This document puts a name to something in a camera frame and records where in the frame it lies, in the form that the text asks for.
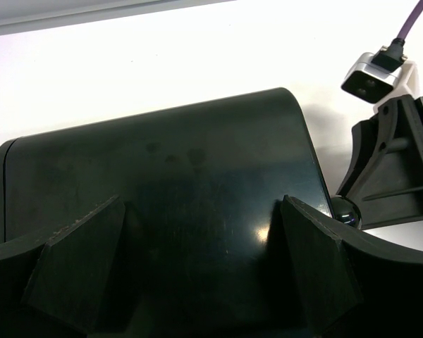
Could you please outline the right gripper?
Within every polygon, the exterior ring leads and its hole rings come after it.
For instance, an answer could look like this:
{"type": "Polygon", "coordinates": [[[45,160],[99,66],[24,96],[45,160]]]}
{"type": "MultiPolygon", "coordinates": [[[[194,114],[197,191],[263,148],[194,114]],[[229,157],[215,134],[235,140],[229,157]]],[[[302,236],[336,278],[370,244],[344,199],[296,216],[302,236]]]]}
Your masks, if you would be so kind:
{"type": "Polygon", "coordinates": [[[423,220],[423,96],[389,99],[352,127],[352,156],[338,194],[362,228],[423,220]]]}

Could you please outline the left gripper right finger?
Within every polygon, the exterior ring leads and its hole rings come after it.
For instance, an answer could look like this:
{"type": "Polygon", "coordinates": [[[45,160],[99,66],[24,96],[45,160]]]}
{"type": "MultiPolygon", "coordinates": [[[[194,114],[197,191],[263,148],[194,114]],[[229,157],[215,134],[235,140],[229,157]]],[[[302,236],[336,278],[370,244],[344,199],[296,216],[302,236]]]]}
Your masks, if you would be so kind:
{"type": "Polygon", "coordinates": [[[281,203],[294,275],[315,337],[423,337],[423,251],[281,203]]]}

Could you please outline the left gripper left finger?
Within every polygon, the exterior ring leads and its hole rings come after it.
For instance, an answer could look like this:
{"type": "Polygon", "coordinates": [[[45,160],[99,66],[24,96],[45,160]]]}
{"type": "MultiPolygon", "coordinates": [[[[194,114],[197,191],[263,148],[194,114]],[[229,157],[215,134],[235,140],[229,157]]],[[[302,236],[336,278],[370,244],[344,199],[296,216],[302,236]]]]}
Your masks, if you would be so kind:
{"type": "Polygon", "coordinates": [[[125,205],[0,244],[0,337],[87,337],[97,329],[125,205]]]}

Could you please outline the pink top drawer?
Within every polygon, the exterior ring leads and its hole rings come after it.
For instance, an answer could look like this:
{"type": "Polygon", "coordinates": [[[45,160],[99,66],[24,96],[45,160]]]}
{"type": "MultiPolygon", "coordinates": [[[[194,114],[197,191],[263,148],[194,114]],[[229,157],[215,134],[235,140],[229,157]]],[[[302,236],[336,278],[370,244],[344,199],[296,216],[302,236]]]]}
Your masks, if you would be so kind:
{"type": "Polygon", "coordinates": [[[359,208],[348,198],[340,195],[331,197],[334,218],[341,223],[362,229],[362,214],[359,208]]]}

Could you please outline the black drawer cabinet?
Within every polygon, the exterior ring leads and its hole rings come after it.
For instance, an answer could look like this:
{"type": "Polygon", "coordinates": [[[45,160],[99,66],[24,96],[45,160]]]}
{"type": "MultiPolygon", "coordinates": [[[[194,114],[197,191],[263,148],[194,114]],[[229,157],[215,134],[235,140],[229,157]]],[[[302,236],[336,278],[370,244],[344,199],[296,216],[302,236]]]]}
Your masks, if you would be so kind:
{"type": "Polygon", "coordinates": [[[310,337],[281,202],[331,215],[284,88],[19,137],[0,146],[0,244],[125,205],[87,337],[310,337]]]}

